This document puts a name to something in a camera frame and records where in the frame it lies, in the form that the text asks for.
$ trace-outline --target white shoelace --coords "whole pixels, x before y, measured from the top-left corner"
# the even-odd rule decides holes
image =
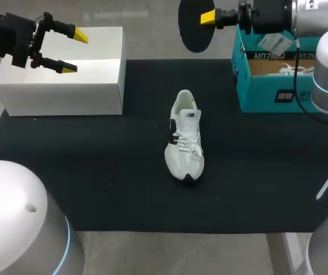
[[[295,67],[290,66],[289,64],[283,63],[283,65],[286,65],[286,68],[281,68],[279,73],[289,74],[292,75],[295,73]],[[304,74],[306,68],[304,67],[298,67],[298,70],[303,69],[298,72],[298,74]]]
[[[286,68],[281,68],[279,73],[270,73],[268,74],[269,76],[273,75],[273,76],[280,76],[285,74],[286,76],[293,76],[295,73],[295,67],[290,66],[287,63],[283,63],[283,65],[286,65]],[[314,71],[314,67],[310,67],[308,69],[304,68],[304,67],[298,67],[298,75],[313,75],[313,71]]]
[[[197,142],[198,137],[200,135],[197,135],[197,137],[192,137],[192,136],[185,135],[180,130],[177,130],[177,134],[179,134],[178,146],[181,151],[185,151],[190,154],[198,154],[199,156],[202,156],[203,151]]]

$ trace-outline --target cardboard box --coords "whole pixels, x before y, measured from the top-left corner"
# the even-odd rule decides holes
[[[84,44],[46,33],[44,57],[77,65],[77,73],[58,74],[39,67],[0,65],[0,98],[10,116],[121,115],[126,75],[122,27],[83,27]]]
[[[293,40],[290,33],[283,36]],[[293,44],[280,56],[259,46],[264,36],[246,35],[237,28],[233,48],[232,66],[239,96],[240,108],[247,113],[300,113],[295,100],[293,75],[268,75],[279,73],[284,63],[295,66],[296,47]],[[299,67],[314,66],[319,38],[300,38]],[[303,106],[309,112],[318,112],[310,95],[313,77],[298,76],[297,91]]]

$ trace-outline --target teal shoe box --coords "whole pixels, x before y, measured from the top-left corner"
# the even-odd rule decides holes
[[[282,35],[294,41],[290,33]],[[265,35],[246,35],[237,27],[232,66],[239,96],[240,108],[246,113],[301,113],[293,90],[293,75],[279,73],[283,63],[295,66],[296,47],[293,43],[281,56],[261,48]],[[314,66],[319,37],[300,38],[300,66]],[[313,77],[298,76],[297,91],[303,106],[309,112],[319,112],[311,102]]]

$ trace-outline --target shoe sole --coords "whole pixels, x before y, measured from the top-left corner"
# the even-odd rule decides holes
[[[187,187],[194,187],[197,186],[202,178],[202,175],[198,179],[193,179],[190,174],[187,174],[184,179],[178,179],[175,176],[173,176],[176,182],[180,183],[181,185],[187,186]]]

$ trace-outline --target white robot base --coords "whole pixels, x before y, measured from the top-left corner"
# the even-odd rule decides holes
[[[0,161],[0,275],[82,275],[84,251],[39,178]]]

